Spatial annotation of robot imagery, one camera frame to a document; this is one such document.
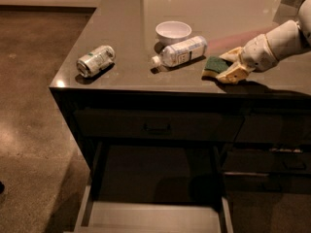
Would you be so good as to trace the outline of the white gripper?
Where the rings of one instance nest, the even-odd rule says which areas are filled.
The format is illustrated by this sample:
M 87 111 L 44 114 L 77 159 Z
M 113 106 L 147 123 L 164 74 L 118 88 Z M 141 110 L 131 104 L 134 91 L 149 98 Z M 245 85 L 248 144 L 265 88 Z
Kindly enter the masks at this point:
M 234 62 L 227 70 L 216 76 L 220 83 L 229 84 L 238 84 L 246 80 L 254 69 L 256 72 L 265 72 L 278 64 L 265 34 L 250 40 L 243 48 L 237 47 L 221 54 L 220 58 Z

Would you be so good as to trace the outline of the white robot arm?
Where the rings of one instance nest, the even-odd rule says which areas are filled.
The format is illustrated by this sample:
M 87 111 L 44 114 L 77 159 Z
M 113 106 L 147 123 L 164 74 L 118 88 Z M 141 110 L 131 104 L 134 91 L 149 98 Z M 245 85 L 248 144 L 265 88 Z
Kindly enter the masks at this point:
M 238 83 L 251 72 L 265 72 L 292 55 L 310 51 L 311 0 L 305 0 L 297 14 L 297 20 L 288 20 L 271 31 L 260 34 L 244 47 L 238 47 L 221 55 L 231 65 L 216 79 L 220 83 Z

